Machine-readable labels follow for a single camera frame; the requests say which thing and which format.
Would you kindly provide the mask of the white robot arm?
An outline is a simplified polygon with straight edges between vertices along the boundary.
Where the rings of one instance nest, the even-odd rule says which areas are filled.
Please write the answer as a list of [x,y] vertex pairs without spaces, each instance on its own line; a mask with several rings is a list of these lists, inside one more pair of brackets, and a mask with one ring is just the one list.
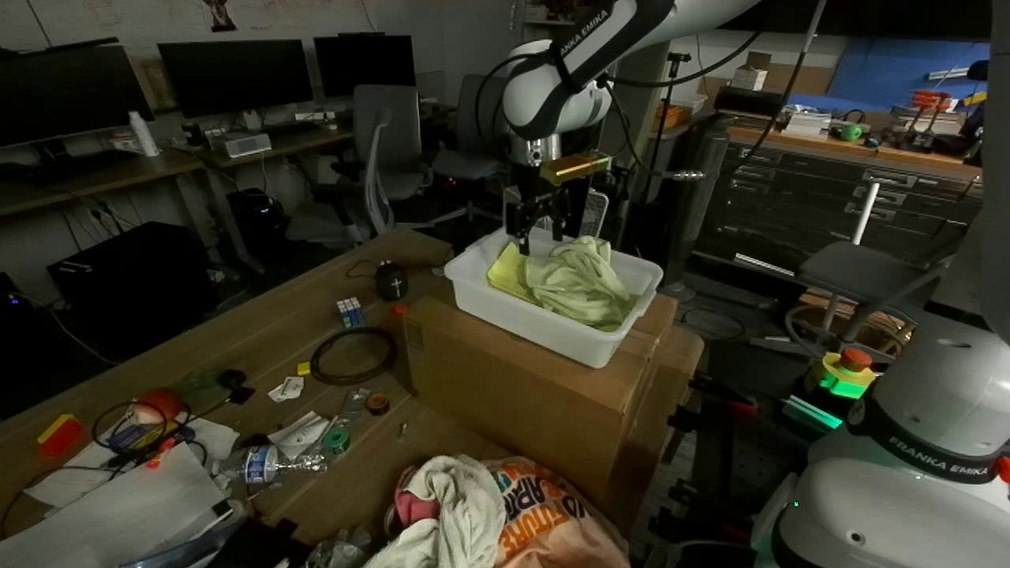
[[[505,123],[521,139],[590,125],[611,63],[756,3],[604,0],[509,55]],[[774,514],[780,568],[1010,568],[1010,0],[991,0],[981,211],[945,285],[966,300],[929,313],[850,423],[808,448]]]

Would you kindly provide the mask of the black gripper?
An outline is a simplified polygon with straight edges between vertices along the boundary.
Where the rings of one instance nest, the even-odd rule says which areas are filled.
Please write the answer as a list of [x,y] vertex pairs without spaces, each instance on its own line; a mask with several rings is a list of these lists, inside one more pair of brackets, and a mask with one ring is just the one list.
[[586,185],[583,184],[517,184],[505,190],[502,200],[502,227],[513,240],[521,253],[530,253],[530,230],[538,218],[553,218],[553,235],[577,235],[586,211]]

